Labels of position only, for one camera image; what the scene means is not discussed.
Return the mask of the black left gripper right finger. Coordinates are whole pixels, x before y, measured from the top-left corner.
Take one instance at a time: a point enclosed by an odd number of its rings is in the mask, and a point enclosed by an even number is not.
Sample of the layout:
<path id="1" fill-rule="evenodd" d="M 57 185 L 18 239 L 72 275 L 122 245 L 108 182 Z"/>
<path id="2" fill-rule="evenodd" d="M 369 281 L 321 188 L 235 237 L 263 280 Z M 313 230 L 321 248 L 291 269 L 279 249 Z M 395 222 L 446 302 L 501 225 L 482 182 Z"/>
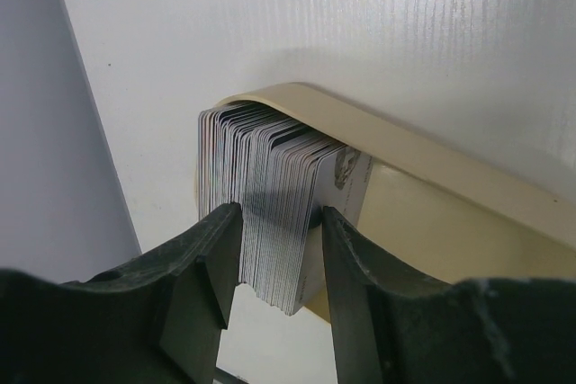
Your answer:
<path id="1" fill-rule="evenodd" d="M 322 244 L 341 383 L 572 383 L 575 283 L 448 284 L 323 210 Z"/>

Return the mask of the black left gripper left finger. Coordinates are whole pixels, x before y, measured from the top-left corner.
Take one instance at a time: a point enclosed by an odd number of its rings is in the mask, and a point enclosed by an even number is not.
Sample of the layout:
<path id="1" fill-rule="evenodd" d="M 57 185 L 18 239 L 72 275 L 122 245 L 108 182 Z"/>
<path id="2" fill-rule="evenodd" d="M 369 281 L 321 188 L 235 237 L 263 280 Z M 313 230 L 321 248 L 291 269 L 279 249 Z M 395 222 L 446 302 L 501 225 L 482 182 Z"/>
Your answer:
<path id="1" fill-rule="evenodd" d="M 242 210 L 86 282 L 1 272 L 4 383 L 210 383 L 239 280 Z"/>

